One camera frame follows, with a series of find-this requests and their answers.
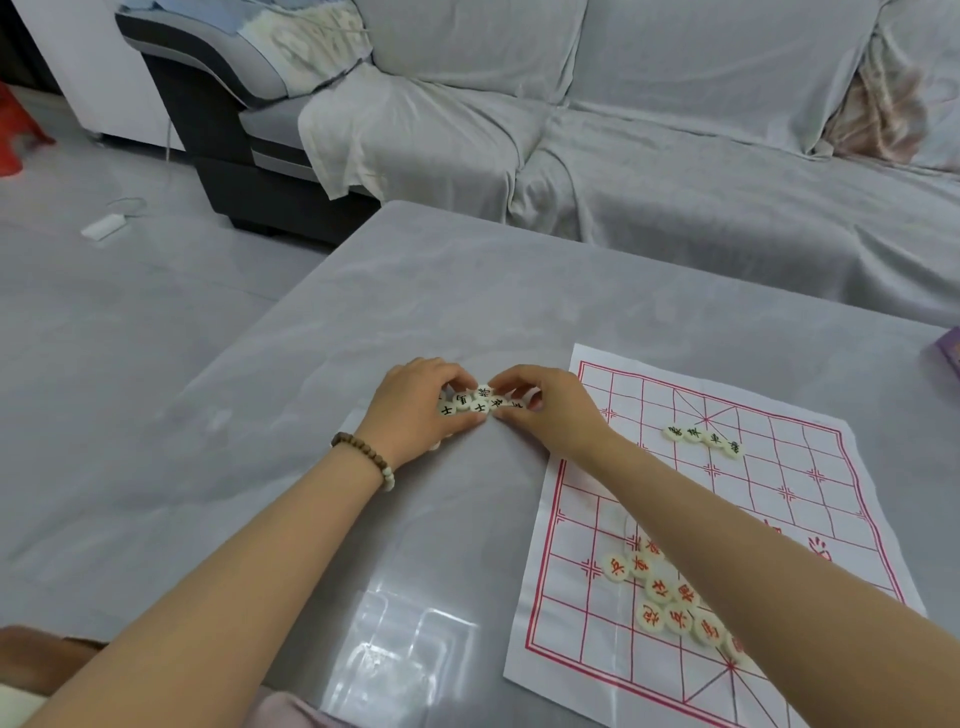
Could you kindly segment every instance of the table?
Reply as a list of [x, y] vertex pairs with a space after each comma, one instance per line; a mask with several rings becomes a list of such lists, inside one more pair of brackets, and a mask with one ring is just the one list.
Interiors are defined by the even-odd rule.
[[[393, 364], [440, 355], [486, 378], [566, 368], [581, 342], [847, 420], [929, 614], [960, 636], [960, 382], [941, 333], [390, 203], [78, 476], [7, 568], [43, 586], [37, 607], [132, 619], [312, 465]], [[370, 725], [589, 724], [501, 676], [545, 463], [489, 422], [404, 468], [268, 683]]]

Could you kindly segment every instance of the gray tiled floor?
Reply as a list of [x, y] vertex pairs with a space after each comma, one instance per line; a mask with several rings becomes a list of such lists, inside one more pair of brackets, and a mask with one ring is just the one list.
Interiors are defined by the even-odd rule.
[[[189, 165], [95, 144], [59, 99], [24, 100], [58, 144], [0, 179], [0, 492], [53, 490], [115, 450], [324, 258], [235, 231]], [[80, 236], [122, 196], [145, 216]]]

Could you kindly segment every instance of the person's right arm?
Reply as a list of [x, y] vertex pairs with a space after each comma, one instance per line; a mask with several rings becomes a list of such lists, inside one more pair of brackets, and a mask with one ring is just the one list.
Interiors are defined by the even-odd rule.
[[690, 580], [811, 726], [952, 725], [960, 643], [716, 496], [607, 425], [576, 376], [517, 366], [493, 415], [599, 480]]

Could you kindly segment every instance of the purple object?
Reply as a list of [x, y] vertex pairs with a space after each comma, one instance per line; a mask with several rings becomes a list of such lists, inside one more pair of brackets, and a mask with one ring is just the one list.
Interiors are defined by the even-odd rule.
[[944, 353], [953, 371], [960, 376], [960, 327], [952, 328], [938, 341], [937, 346]]

